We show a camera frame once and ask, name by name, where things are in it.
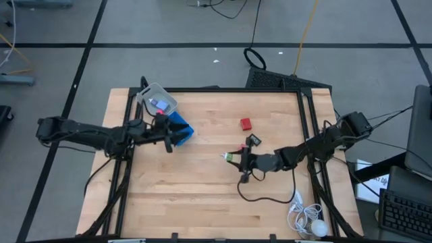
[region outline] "white paper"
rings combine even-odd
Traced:
[[[359,163],[367,163],[372,165],[369,162],[366,161],[362,161],[360,159],[357,159],[357,162]],[[356,164],[356,170],[359,169],[363,169],[365,167],[368,167],[368,165],[362,165],[362,164]],[[389,175],[383,175],[380,176],[378,178],[375,179],[371,179],[367,182],[365,182],[365,184],[370,187],[372,190],[374,190],[377,194],[379,194],[379,190],[381,188],[387,188],[389,182]],[[363,186],[362,184],[357,184],[357,195],[356,197],[358,199],[362,199],[362,200],[366,200],[372,203],[379,203],[379,197],[377,197],[377,195],[373,194],[368,188],[366,188],[365,186]]]

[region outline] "red block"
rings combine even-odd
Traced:
[[[243,118],[243,119],[241,119],[240,120],[240,124],[242,124],[243,131],[251,130],[252,129],[252,124],[251,124],[249,118]]]

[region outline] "yellow cable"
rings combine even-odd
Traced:
[[[312,13],[310,13],[310,16],[309,16],[308,24],[306,25],[306,28],[304,29],[302,40],[300,41],[300,47],[298,48],[298,53],[297,53],[296,67],[294,68],[293,75],[296,75],[297,67],[298,67],[298,64],[300,63],[300,55],[302,52],[303,42],[306,38],[306,34],[309,30],[309,27],[311,27],[312,19],[313,19],[313,16],[315,15],[315,10],[317,10],[317,5],[318,5],[318,0],[315,0]]]
[[[10,75],[10,74],[20,74],[20,73],[23,73],[23,72],[30,72],[30,71],[32,71],[32,66],[33,66],[32,62],[24,54],[22,54],[18,49],[16,49],[15,47],[13,47],[12,44],[2,34],[0,34],[0,38],[2,38],[11,48],[13,48],[13,50],[16,51],[21,56],[21,58],[24,59],[27,62],[27,64],[30,66],[29,69],[13,71],[13,72],[8,73],[8,75]]]

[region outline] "black keyboard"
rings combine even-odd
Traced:
[[[381,189],[379,227],[430,242],[432,241],[432,203]]]

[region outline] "floor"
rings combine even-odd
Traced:
[[[262,2],[255,42],[268,44],[256,49],[269,71],[292,73],[297,45],[287,43],[300,41],[313,2]],[[397,1],[414,41],[426,45],[414,45],[407,37],[395,2],[318,4],[306,38],[306,43],[318,44],[303,50],[297,74],[332,85],[334,106],[341,114],[361,111],[373,117],[400,110],[412,104],[416,85],[428,85],[427,67],[422,69],[415,51],[432,63],[432,2]],[[227,1],[218,7],[234,15],[242,3]],[[249,0],[235,20],[210,8],[188,7],[183,0],[75,0],[69,9],[17,8],[17,47],[32,61],[36,84],[0,86],[0,104],[12,106],[16,115],[0,143],[0,242],[16,241],[47,156],[47,148],[34,137],[38,118],[61,115],[70,106],[69,118],[101,124],[110,89],[138,86],[142,75],[165,87],[244,87],[249,67],[242,51],[252,36],[257,4]],[[93,27],[98,11],[103,15]],[[5,3],[0,14],[11,18]],[[3,24],[0,33],[9,40],[13,36]],[[8,48],[0,47],[3,59]],[[24,67],[14,53],[0,71]],[[75,84],[73,103],[67,102]],[[406,112],[371,138],[406,146],[409,121]],[[366,141],[351,148],[347,157],[378,162],[399,152]],[[91,154],[57,152],[27,240],[74,235],[91,163]]]

